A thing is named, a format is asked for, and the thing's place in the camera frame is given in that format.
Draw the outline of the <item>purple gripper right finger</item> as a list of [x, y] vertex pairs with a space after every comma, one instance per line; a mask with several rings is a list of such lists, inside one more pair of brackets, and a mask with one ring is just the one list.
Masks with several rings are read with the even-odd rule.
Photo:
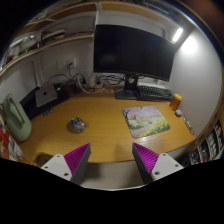
[[137, 143], [132, 144], [132, 154], [144, 184], [149, 184], [183, 169], [183, 166], [167, 153], [157, 154]]

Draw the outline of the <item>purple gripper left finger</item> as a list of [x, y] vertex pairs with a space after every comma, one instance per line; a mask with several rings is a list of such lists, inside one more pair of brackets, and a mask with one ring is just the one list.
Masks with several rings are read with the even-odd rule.
[[80, 185], [90, 154], [91, 147], [87, 143], [66, 155], [56, 154], [42, 166], [42, 169]]

